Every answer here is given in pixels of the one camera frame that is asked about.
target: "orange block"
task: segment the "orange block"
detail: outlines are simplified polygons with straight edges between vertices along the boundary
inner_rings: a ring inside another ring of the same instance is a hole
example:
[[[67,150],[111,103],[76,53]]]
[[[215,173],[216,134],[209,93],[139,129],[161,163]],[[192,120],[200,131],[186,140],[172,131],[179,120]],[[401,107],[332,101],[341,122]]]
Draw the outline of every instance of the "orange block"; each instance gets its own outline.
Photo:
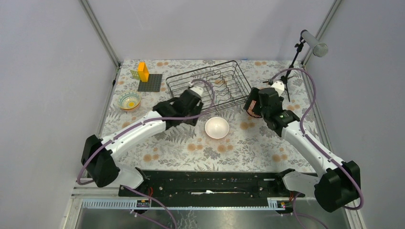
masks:
[[[147,82],[149,78],[149,71],[148,68],[146,67],[145,62],[139,63],[138,66],[138,75],[139,78],[142,82]]]

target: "microphone stand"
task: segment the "microphone stand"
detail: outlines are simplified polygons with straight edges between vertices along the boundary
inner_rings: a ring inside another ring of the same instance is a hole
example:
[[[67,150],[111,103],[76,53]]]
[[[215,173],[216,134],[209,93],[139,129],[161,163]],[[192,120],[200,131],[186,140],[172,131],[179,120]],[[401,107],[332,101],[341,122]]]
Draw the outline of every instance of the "microphone stand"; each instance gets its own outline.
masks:
[[[291,63],[291,65],[290,65],[288,68],[293,68],[293,67],[294,67],[294,62],[297,60],[298,54],[302,51],[302,48],[304,47],[304,44],[305,44],[305,40],[304,40],[302,37],[300,37],[300,38],[299,38],[299,43],[295,44],[295,46],[294,46],[295,48],[297,48],[297,53],[295,54],[294,59],[292,60],[292,63]],[[291,102],[291,100],[290,100],[290,93],[289,93],[289,91],[288,91],[288,79],[291,78],[291,77],[288,77],[288,76],[290,75],[290,73],[291,73],[291,70],[288,70],[287,73],[286,73],[286,75],[283,75],[283,76],[280,78],[280,80],[281,80],[281,81],[284,83],[284,85],[286,86],[286,92],[287,92],[287,96],[288,96],[288,101],[289,101],[289,102]],[[264,83],[268,83],[269,85],[272,85],[272,84],[273,84],[273,82],[270,82],[270,81],[264,82]]]

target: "metal floor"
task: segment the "metal floor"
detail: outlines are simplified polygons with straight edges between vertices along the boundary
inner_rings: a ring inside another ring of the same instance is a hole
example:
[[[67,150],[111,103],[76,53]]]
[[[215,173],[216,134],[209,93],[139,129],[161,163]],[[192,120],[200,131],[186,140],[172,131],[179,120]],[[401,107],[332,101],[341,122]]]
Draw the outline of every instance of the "metal floor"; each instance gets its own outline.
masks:
[[[329,229],[349,229],[343,209],[333,213],[324,211],[315,200],[297,200],[297,212],[317,217]],[[172,211],[179,229],[300,229],[295,216],[280,216],[275,211],[261,210],[180,210]],[[161,224],[171,227],[172,222],[164,210],[144,213]],[[307,229],[322,229],[321,224],[300,217]],[[89,209],[80,212],[77,229],[160,229],[161,227],[135,218],[128,210]]]

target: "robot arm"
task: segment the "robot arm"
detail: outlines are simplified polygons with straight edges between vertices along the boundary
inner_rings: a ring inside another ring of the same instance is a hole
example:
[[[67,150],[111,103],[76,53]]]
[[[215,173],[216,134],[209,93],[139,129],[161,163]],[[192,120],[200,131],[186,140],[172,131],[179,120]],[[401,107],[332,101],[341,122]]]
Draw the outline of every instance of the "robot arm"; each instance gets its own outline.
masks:
[[[102,139],[98,139],[95,135],[90,136],[86,140],[83,150],[83,165],[96,150],[105,145],[86,168],[96,185],[105,187],[115,183],[131,188],[138,187],[143,182],[143,176],[135,168],[118,162],[122,154],[147,138],[172,126],[181,123],[195,125],[198,118],[187,121],[181,118],[198,115],[201,112],[203,107],[201,102],[202,94],[202,88],[191,87],[185,90],[179,98],[172,98],[156,104],[146,116],[118,132]]]
[[[292,111],[282,108],[284,98],[280,95],[283,91],[284,84],[280,81],[274,82],[270,88],[261,90],[253,88],[244,109],[250,115],[263,117],[267,126],[275,131],[279,137],[291,143],[312,165],[318,175],[318,177],[314,177],[296,172],[293,169],[287,169],[278,174],[278,183],[281,186],[279,189],[297,191],[307,197],[315,197],[326,211],[333,212],[357,199],[359,193],[348,177],[331,160],[334,159],[338,162],[359,186],[360,169],[353,161],[346,163],[334,155],[306,131],[305,127],[305,135],[308,135],[321,150],[327,152],[330,158],[324,156],[303,135],[299,118]]]

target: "wire dish rack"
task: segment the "wire dish rack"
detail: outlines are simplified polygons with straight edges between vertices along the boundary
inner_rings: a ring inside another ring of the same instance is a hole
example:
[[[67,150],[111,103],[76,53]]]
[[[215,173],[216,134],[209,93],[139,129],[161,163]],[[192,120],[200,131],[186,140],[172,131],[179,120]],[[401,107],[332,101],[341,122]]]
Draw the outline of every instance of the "wire dish rack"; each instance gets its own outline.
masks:
[[[227,61],[168,77],[166,84],[171,97],[179,97],[190,86],[193,79],[206,80],[214,88],[214,107],[209,113],[245,104],[252,89],[238,63]],[[203,82],[196,82],[194,85],[204,88],[202,95],[202,102],[204,103],[202,110],[204,111],[212,101],[211,89]]]

